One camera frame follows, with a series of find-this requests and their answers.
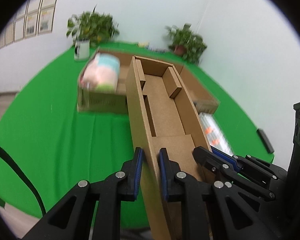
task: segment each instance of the green table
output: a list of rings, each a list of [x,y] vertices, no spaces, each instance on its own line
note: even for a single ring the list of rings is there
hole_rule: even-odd
[[[171,53],[161,55],[135,44],[110,42],[101,47],[184,63]],[[77,112],[77,77],[85,62],[75,62],[73,55],[71,48],[40,71],[0,121],[0,146],[35,185],[47,210],[79,180],[103,180],[133,156],[127,115]],[[220,101],[214,116],[233,151],[272,161],[256,127],[233,99],[200,68],[187,67]],[[1,159],[0,198],[41,216],[31,191]],[[141,191],[136,202],[122,203],[121,217],[123,227],[148,226]]]

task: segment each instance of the brown flower pot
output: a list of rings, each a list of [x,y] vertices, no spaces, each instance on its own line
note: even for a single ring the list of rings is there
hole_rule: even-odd
[[[183,45],[178,45],[178,46],[175,46],[175,48],[174,48],[174,54],[176,54],[178,56],[182,56],[183,54],[186,53],[186,51],[187,51],[187,49]]]

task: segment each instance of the silver rivet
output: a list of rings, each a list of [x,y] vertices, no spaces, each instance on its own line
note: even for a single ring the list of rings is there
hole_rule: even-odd
[[[226,181],[226,182],[225,182],[225,185],[226,185],[227,187],[232,187],[232,184],[231,184],[229,181]]]
[[[184,179],[186,176],[187,176],[187,174],[185,174],[183,171],[179,171],[179,172],[177,173],[177,177],[178,177],[179,179]]]
[[[216,188],[222,188],[223,187],[223,183],[219,180],[215,181],[213,183],[213,185],[216,187]]]
[[[85,186],[87,186],[88,185],[88,182],[86,181],[86,180],[80,180],[79,182],[78,182],[78,186],[79,187],[85,187]]]
[[[126,176],[126,174],[123,171],[118,171],[115,176],[120,179]]]

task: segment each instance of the white mug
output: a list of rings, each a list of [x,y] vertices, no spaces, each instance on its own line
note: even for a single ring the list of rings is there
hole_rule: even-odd
[[[90,40],[76,41],[74,47],[74,59],[84,60],[89,58],[90,55]]]

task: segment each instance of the green plant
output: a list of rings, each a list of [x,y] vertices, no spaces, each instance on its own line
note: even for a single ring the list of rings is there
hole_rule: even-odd
[[[71,35],[76,40],[90,40],[90,46],[96,47],[102,41],[108,41],[119,34],[118,24],[113,22],[110,14],[95,12],[83,12],[81,15],[72,15],[68,19],[68,31],[66,36]]]
[[[172,39],[172,44],[169,49],[175,50],[178,46],[183,46],[185,52],[182,58],[190,63],[199,63],[199,59],[203,51],[207,48],[200,35],[194,34],[190,30],[191,24],[185,24],[182,29],[173,25],[172,27],[166,26],[168,35]]]

